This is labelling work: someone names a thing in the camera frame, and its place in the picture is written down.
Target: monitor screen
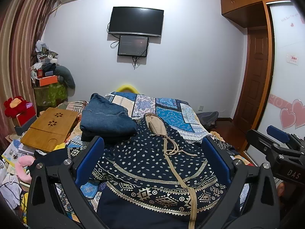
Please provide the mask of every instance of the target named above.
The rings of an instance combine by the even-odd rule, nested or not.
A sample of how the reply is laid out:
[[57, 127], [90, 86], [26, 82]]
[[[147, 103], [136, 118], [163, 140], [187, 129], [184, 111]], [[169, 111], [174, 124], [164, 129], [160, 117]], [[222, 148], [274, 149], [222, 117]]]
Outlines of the monitor screen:
[[119, 56], [146, 57], [148, 37], [121, 35], [119, 41]]
[[109, 33], [161, 37], [164, 10], [141, 7], [113, 7]]

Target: red plush toy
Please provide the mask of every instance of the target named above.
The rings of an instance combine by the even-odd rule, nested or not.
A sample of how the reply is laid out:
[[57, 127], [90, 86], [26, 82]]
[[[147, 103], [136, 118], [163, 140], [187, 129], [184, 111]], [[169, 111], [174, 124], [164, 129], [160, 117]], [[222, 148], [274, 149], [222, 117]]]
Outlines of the red plush toy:
[[7, 117], [16, 118], [16, 116], [20, 113], [23, 113], [26, 110], [27, 101], [24, 100], [21, 96], [16, 96], [13, 98], [9, 98], [4, 102], [4, 106], [6, 107], [4, 114]]

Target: toilet paper roll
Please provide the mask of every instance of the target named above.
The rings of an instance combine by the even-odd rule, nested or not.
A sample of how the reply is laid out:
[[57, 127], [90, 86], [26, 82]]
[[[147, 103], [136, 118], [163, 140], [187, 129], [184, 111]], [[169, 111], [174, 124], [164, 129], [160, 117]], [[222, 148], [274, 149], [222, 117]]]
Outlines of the toilet paper roll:
[[52, 60], [51, 60], [51, 63], [52, 63], [52, 64], [54, 64], [54, 63], [57, 64], [57, 59], [52, 59]]

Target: blanket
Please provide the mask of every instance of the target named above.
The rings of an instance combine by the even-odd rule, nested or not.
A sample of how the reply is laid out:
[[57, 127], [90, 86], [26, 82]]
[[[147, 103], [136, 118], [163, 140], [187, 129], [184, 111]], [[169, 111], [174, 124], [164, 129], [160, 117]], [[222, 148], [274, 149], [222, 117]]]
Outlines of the blanket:
[[211, 136], [185, 101], [124, 92], [112, 92], [105, 97], [112, 103], [127, 108], [129, 117], [134, 120], [140, 120], [146, 113], [158, 115], [177, 130], [186, 141], [201, 142], [205, 136]]

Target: yellow ring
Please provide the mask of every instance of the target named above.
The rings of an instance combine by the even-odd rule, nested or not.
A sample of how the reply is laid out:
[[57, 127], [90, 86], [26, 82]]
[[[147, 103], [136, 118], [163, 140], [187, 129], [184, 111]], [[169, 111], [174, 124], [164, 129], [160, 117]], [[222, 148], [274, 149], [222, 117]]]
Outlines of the yellow ring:
[[135, 93], [138, 94], [139, 92], [132, 87], [131, 85], [122, 85], [121, 87], [119, 87], [116, 91], [117, 92], [124, 92], [125, 90], [129, 90], [131, 93]]

